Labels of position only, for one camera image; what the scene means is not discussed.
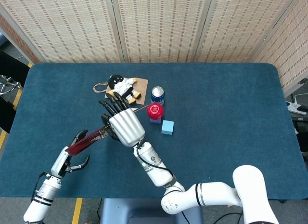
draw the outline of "wall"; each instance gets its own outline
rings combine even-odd
[[[307,55],[308,0],[296,0],[253,61],[274,64],[285,95],[288,95],[296,89],[289,90],[291,86],[307,77]]]
[[[29,61],[33,61],[34,63],[39,63],[40,60],[35,56],[35,54],[31,51],[31,48],[28,44],[20,38],[20,36],[16,33],[16,31],[12,28],[12,26],[3,18],[0,14],[0,24],[2,24],[0,31],[6,37],[9,38],[9,41],[12,43],[18,43],[18,50],[23,55],[28,55]]]
[[[268,62],[287,90],[307,71],[306,4],[0,0],[0,15],[32,62]]]

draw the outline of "yellow tape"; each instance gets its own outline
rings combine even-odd
[[[77,198],[76,204],[75,204],[75,210],[74,210],[74,216],[73,216],[72,224],[78,224],[78,222],[79,222],[81,204],[82,204],[82,198]]]
[[[1,150],[2,145],[4,143],[5,137],[6,137],[6,131],[2,130],[2,132],[0,134],[0,150]]]
[[[18,105],[18,102],[20,100],[20,96],[21,96],[22,93],[23,93],[23,90],[19,88],[18,92],[17,92],[17,94],[15,96],[14,102],[13,102],[13,108],[15,110],[17,109],[17,105]]]

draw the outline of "black cable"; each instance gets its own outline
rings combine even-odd
[[[100,217],[98,211],[100,210],[101,204],[102,204],[102,198],[101,198],[100,204],[98,205],[98,208],[97,208],[97,211],[96,211],[98,219],[100,220],[100,222],[101,222],[101,217]]]
[[[216,224],[220,219],[222,219],[222,218],[224,218],[224,217],[226,217],[226,216],[228,216],[228,215],[231,215],[231,214],[238,214],[238,215],[242,215],[241,213],[227,213],[227,214],[225,214],[225,215],[222,215],[220,218],[218,218],[215,222],[214,222],[214,224]]]
[[[240,224],[240,220],[241,220],[242,215],[243,215],[243,211],[241,213],[241,216],[239,217],[239,220],[237,221],[237,224]]]
[[[183,216],[184,216],[185,220],[187,221],[187,224],[191,224],[191,223],[188,221],[188,219],[186,218],[186,216],[185,216],[184,212],[181,212],[181,213],[183,214]]]
[[[168,172],[172,175],[172,177],[173,177],[174,175],[173,175],[173,173],[172,173],[172,171],[171,171],[170,169],[163,168],[163,167],[159,167],[159,166],[157,166],[157,165],[152,165],[151,163],[147,162],[146,160],[144,160],[144,159],[140,156],[140,154],[139,154],[139,149],[140,149],[140,147],[143,145],[144,142],[145,142],[145,141],[141,141],[141,142],[137,145],[137,151],[136,151],[136,152],[137,152],[137,155],[138,155],[139,159],[142,160],[144,163],[146,163],[146,164],[149,165],[149,166],[152,166],[152,167],[157,168],[157,169],[161,169],[161,170],[166,170],[166,171],[168,171]]]
[[[38,183],[39,183],[40,178],[41,178],[42,176],[46,176],[46,175],[47,175],[46,172],[42,172],[42,173],[39,175],[39,177],[38,177],[38,179],[37,179],[37,182],[35,183],[34,190],[33,190],[33,192],[32,192],[31,201],[33,201],[33,199],[34,199],[35,191],[37,190],[37,186],[38,186]]]

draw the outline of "purple block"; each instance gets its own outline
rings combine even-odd
[[[151,123],[160,124],[160,123],[162,122],[162,119],[151,119],[151,118],[150,118],[150,122],[151,122]]]

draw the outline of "white cylinder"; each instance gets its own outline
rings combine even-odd
[[[236,189],[223,182],[197,184],[197,193],[202,206],[235,205],[242,206]]]
[[[50,206],[32,201],[24,214],[24,221],[30,223],[39,223],[39,221],[42,221],[46,217],[49,208]]]
[[[177,191],[170,192],[163,196],[161,205],[163,210],[168,214],[177,214],[181,211],[198,206],[195,185],[186,192]]]
[[[166,168],[149,142],[145,142],[138,150],[138,153],[144,161],[161,168]],[[160,187],[172,181],[172,175],[167,170],[158,169],[143,162],[138,157],[137,148],[134,148],[134,155],[138,159],[139,163],[143,166],[144,170],[149,175],[154,185]]]
[[[242,165],[233,172],[237,194],[243,204],[244,223],[268,222],[278,224],[265,187],[262,172],[251,165]]]

